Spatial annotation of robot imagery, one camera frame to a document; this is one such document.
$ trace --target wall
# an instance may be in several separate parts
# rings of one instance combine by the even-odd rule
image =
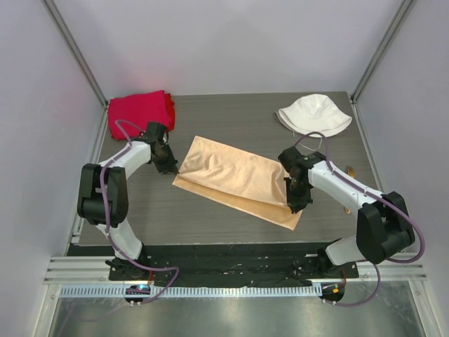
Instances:
[[[401,0],[55,0],[108,98],[352,92]]]
[[[449,332],[449,2],[417,1],[359,101],[386,190],[406,198]]]
[[[0,334],[29,336],[102,109],[40,1],[2,1],[0,49]]]

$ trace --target folded towel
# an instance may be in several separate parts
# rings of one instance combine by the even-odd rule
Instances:
[[[276,119],[287,129],[303,135],[319,131],[326,137],[345,130],[352,118],[344,114],[326,95],[313,94],[301,97],[290,107],[274,113]]]
[[[196,136],[173,184],[294,230],[301,213],[287,207],[287,175],[277,161]]]
[[[107,109],[108,125],[113,139],[125,139],[115,124],[118,119],[130,121],[143,130],[149,121],[157,121],[171,131],[175,128],[175,108],[171,95],[163,90],[153,93],[130,95],[122,98],[113,98]],[[128,124],[121,125],[130,137],[139,135],[139,130]]]

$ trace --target gray floor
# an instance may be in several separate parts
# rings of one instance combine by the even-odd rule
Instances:
[[[358,302],[374,288],[375,282],[348,283],[344,302]],[[119,298],[60,299],[49,336],[425,336],[407,282],[383,282],[378,295],[357,308],[334,308],[315,297],[161,299],[101,319],[123,303]],[[84,323],[75,317],[98,320]]]
[[[174,97],[176,126],[170,146],[182,163],[195,135],[259,154],[270,159],[294,143],[290,131],[273,112],[289,106],[308,93],[243,95],[196,95]],[[345,92],[326,93],[346,114],[353,116]],[[317,148],[319,140],[307,140]],[[124,146],[105,136],[101,159]],[[330,154],[337,166],[353,166],[356,178],[375,187],[373,172],[363,147],[357,123],[330,139]],[[160,176],[153,166],[143,166],[128,180],[128,218],[135,234],[145,244],[212,244],[219,242],[319,242],[355,234],[353,215],[327,194],[312,190],[308,205],[295,231],[290,231],[171,185],[174,176]],[[81,245],[107,244],[102,234],[85,223]]]

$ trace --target white hat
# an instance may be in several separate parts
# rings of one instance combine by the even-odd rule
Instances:
[[[301,97],[290,107],[279,109],[274,115],[282,125],[293,132],[305,135],[319,131],[326,137],[342,132],[352,121],[352,117],[340,111],[328,96],[318,93]]]

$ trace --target red cloth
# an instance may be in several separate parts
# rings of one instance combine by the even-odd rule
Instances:
[[[157,121],[167,126],[169,131],[172,131],[175,128],[174,105],[171,95],[163,90],[113,98],[107,109],[107,123],[111,136],[117,140],[125,139],[125,136],[115,124],[117,119],[130,121],[143,130],[147,128],[149,121]],[[122,123],[121,126],[130,137],[137,137],[140,134],[140,131],[134,126],[126,123]]]

